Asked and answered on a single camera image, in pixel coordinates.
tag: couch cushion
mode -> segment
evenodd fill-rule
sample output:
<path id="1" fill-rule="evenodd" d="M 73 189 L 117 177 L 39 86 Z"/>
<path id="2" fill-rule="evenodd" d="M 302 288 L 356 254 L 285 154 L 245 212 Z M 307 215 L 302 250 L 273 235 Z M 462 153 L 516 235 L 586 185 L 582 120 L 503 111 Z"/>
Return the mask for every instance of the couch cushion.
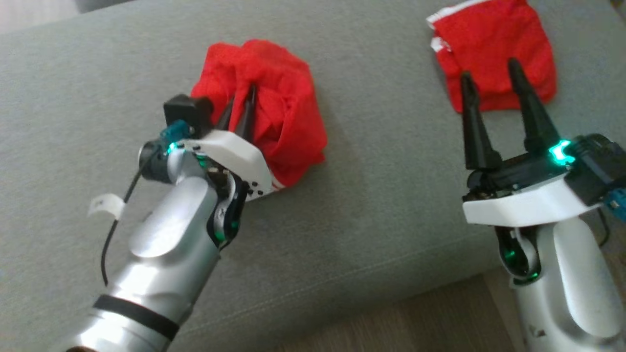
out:
<path id="1" fill-rule="evenodd" d="M 249 204 L 172 350 L 268 348 L 496 265 L 491 230 L 464 223 L 461 124 L 424 20 L 453 3 L 137 0 L 1 36 L 0 349 L 40 350 L 102 292 L 110 219 L 87 219 L 88 202 L 124 192 L 162 103 L 191 89 L 217 41 L 266 38 L 310 63 L 327 162 Z M 623 22 L 608 3 L 531 3 L 554 49 L 557 127 L 625 143 Z M 486 119 L 504 157 L 522 152 L 518 112 Z M 167 190 L 140 182 L 111 272 Z"/>

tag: white trim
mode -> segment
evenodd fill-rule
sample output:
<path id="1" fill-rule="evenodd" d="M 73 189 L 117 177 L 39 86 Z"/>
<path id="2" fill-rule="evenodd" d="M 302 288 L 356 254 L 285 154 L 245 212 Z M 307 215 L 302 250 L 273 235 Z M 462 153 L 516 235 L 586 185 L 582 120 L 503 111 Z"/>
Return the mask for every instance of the white trim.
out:
<path id="1" fill-rule="evenodd" d="M 440 9 L 436 13 L 428 16 L 426 18 L 426 22 L 428 22 L 428 26 L 430 28 L 434 29 L 434 25 L 433 24 L 435 22 L 439 21 L 440 19 L 442 19 L 444 17 L 448 17 L 451 14 L 457 13 L 457 12 L 461 11 L 464 8 L 468 8 L 470 6 L 474 6 L 474 5 L 479 4 L 479 3 L 484 3 L 486 1 L 491 1 L 491 0 L 469 0 L 469 1 L 465 1 L 464 3 L 460 3 L 458 5 L 455 5 L 455 6 L 450 6 L 448 8 Z"/>
<path id="2" fill-rule="evenodd" d="M 450 49 L 450 44 L 448 44 L 448 42 L 443 40 L 441 37 L 433 37 L 433 40 L 431 40 L 431 48 L 435 53 L 439 53 L 443 50 L 443 48 L 446 48 L 448 51 L 452 51 L 452 49 Z"/>
<path id="3" fill-rule="evenodd" d="M 253 144 L 230 131 L 212 130 L 199 140 L 181 140 L 188 152 L 202 152 L 227 170 L 251 184 L 257 182 L 255 193 L 246 201 L 260 197 L 259 192 L 268 194 L 272 190 L 272 172 L 263 153 Z"/>
<path id="4" fill-rule="evenodd" d="M 272 184 L 276 186 L 276 190 L 281 190 L 285 188 L 285 185 L 276 179 L 276 176 L 272 174 Z"/>
<path id="5" fill-rule="evenodd" d="M 469 224 L 525 227 L 570 219 L 598 206 L 584 204 L 561 175 L 507 197 L 465 202 L 463 212 Z"/>

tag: folded red cloth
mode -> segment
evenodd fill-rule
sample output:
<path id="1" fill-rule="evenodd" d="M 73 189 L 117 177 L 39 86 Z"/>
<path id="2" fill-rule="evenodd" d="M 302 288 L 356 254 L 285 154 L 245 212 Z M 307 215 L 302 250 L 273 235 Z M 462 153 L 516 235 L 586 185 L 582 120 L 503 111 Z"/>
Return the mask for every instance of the folded red cloth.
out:
<path id="1" fill-rule="evenodd" d="M 213 124 L 234 96 L 229 126 L 233 131 L 251 84 L 257 86 L 254 145 L 274 175 L 274 187 L 291 186 L 312 164 L 324 161 L 326 146 L 306 62 L 269 41 L 250 40 L 241 47 L 217 43 L 208 49 L 191 96 L 208 96 L 213 101 Z"/>
<path id="2" fill-rule="evenodd" d="M 472 0 L 444 8 L 427 19 L 431 46 L 446 75 L 452 106 L 461 112 L 460 78 L 470 71 L 480 89 L 481 110 L 517 109 L 507 62 L 516 57 L 537 95 L 557 92 L 552 48 L 539 16 L 526 0 Z"/>

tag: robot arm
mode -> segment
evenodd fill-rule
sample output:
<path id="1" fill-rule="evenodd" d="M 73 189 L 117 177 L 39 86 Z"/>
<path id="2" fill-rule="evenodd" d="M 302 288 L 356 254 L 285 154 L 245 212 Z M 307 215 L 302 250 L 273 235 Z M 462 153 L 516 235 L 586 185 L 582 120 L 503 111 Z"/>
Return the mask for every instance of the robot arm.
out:
<path id="1" fill-rule="evenodd" d="M 165 104 L 168 128 L 144 145 L 139 164 L 145 179 L 174 188 L 130 237 L 129 261 L 108 291 L 50 351 L 168 349 L 220 250 L 237 235 L 245 201 L 271 192 L 271 173 L 250 142 L 251 90 L 236 133 L 206 124 L 212 112 L 207 99 L 181 95 Z"/>
<path id="2" fill-rule="evenodd" d="M 517 60 L 509 62 L 520 98 L 526 153 L 502 161 L 463 75 L 463 131 L 470 224 L 492 225 L 511 275 L 528 351 L 624 351 L 623 306 L 592 231 L 579 215 L 622 208 L 626 153 L 593 134 L 562 139 Z"/>

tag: wooden floor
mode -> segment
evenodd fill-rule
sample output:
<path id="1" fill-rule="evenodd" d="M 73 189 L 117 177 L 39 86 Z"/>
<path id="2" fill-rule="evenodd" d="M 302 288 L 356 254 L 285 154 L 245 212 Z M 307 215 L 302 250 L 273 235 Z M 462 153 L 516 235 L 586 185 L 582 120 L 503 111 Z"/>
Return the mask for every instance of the wooden floor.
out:
<path id="1" fill-rule="evenodd" d="M 626 231 L 614 233 L 604 256 L 626 306 Z M 524 352 L 513 291 L 504 269 L 420 294 L 326 326 L 272 352 Z"/>

